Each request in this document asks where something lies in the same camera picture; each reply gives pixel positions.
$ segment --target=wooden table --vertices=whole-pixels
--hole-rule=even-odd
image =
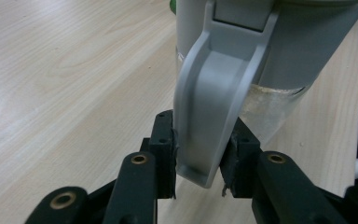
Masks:
[[[169,2],[0,0],[0,223],[22,223],[54,189],[92,192],[172,108],[175,17]],[[353,183],[358,22],[265,149],[291,156],[318,186]],[[178,177],[159,223],[253,223],[250,200]]]

